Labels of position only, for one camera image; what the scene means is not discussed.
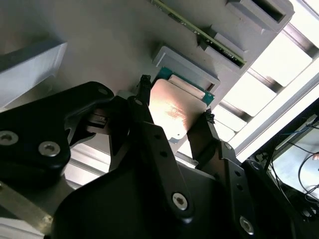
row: black mount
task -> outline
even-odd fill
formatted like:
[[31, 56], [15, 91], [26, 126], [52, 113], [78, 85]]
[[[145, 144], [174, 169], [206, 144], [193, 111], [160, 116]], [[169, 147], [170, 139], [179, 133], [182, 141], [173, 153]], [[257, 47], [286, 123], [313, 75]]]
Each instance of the black mount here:
[[[71, 147], [110, 137], [110, 172], [60, 204], [47, 238], [316, 238], [262, 167], [219, 139], [211, 112], [187, 133], [196, 169], [178, 164], [150, 90], [150, 76], [128, 99], [89, 82], [0, 114], [0, 131], [18, 135], [0, 145], [0, 180], [37, 193], [60, 180]], [[46, 141], [60, 147], [49, 159]]]

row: black metal bracket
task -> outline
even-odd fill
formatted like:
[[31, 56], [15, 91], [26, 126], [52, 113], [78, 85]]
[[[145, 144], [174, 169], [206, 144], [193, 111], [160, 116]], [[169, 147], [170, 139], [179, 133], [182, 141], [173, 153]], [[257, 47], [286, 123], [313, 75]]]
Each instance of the black metal bracket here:
[[259, 238], [247, 178], [234, 149], [220, 141], [213, 115], [206, 111], [187, 133], [197, 169], [214, 176], [225, 188], [232, 223], [243, 238]]
[[0, 179], [49, 185], [70, 158], [70, 144], [92, 137], [81, 119], [112, 98], [110, 89], [89, 82], [0, 114]]

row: green circuit board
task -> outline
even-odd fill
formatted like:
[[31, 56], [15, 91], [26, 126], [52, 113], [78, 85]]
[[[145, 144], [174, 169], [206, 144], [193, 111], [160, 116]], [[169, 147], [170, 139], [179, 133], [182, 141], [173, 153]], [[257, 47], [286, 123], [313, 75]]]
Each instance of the green circuit board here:
[[214, 50], [219, 52], [221, 55], [226, 57], [228, 60], [236, 64], [238, 67], [243, 67], [245, 65], [245, 61], [243, 58], [238, 56], [236, 53], [228, 49], [226, 46], [224, 46], [222, 43], [216, 41], [214, 38], [209, 36], [207, 33], [196, 27], [194, 24], [186, 20], [184, 17], [179, 15], [177, 12], [169, 8], [167, 5], [165, 5], [160, 0], [148, 0], [150, 3], [155, 5], [157, 8], [159, 8], [161, 11], [165, 12], [169, 17], [174, 19], [176, 22], [182, 24], [187, 29], [192, 31], [194, 34], [199, 35], [201, 38], [203, 38], [207, 45], [212, 47]]

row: white panel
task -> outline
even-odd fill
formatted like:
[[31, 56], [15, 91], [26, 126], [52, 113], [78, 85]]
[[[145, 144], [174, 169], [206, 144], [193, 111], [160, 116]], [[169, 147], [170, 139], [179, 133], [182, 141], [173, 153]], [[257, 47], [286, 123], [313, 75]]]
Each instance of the white panel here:
[[[297, 101], [294, 100], [293, 105], [288, 105], [284, 111], [278, 111], [284, 104], [288, 104], [291, 98], [299, 92], [299, 90], [310, 82], [317, 74], [319, 69], [319, 59], [314, 61], [309, 67], [307, 67], [295, 80], [293, 80], [286, 88], [284, 88], [275, 98], [272, 100], [257, 116], [255, 116], [236, 136], [229, 142], [232, 147], [235, 148], [237, 158], [239, 160], [245, 160], [258, 148], [260, 148], [265, 142], [273, 137], [279, 130], [281, 130], [286, 124], [288, 124], [294, 117], [302, 112], [307, 106], [309, 106], [314, 100], [318, 98], [319, 88], [316, 86], [313, 89], [309, 89], [309, 92], [300, 92], [301, 95]], [[319, 78], [315, 78], [315, 84], [318, 83]], [[276, 117], [275, 122], [263, 127], [261, 135], [257, 135], [253, 142], [245, 145], [243, 149], [238, 151], [237, 147], [252, 135], [261, 125], [265, 122], [265, 119], [270, 118], [272, 115], [280, 113]]]
[[224, 125], [236, 132], [240, 131], [247, 124], [222, 106], [216, 106], [212, 110], [212, 113], [215, 115], [214, 119], [222, 122]]
[[109, 171], [111, 157], [83, 143], [71, 149], [71, 157], [105, 173]]
[[290, 0], [294, 5], [295, 14], [290, 23], [296, 27], [306, 38], [314, 45], [319, 47], [319, 21], [307, 9], [304, 8], [297, 0]]
[[302, 49], [282, 33], [251, 66], [257, 73], [287, 86], [312, 61]]
[[99, 175], [97, 174], [90, 173], [71, 164], [67, 164], [65, 168], [65, 178], [80, 185], [85, 185], [98, 177]]
[[316, 14], [319, 14], [319, 1], [318, 0], [305, 0], [305, 2], [316, 12]]
[[221, 122], [215, 120], [215, 129], [219, 138], [225, 142], [228, 142], [232, 137], [234, 137], [235, 132], [230, 128], [223, 125]]
[[247, 114], [255, 116], [275, 96], [276, 93], [249, 73], [245, 73], [224, 100]]
[[0, 218], [0, 239], [42, 239], [43, 235], [24, 221]]
[[183, 145], [179, 148], [178, 151], [180, 153], [185, 154], [186, 156], [190, 158], [193, 158], [193, 156], [191, 155], [191, 149], [190, 149], [190, 144], [188, 140], [186, 140], [185, 143], [183, 143]]

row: copper plate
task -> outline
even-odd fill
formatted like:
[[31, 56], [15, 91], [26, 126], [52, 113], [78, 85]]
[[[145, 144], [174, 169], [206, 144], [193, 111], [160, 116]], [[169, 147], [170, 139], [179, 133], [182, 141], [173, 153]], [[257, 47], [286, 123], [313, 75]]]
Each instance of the copper plate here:
[[167, 80], [158, 79], [151, 89], [150, 111], [168, 140], [182, 139], [206, 108], [204, 102]]

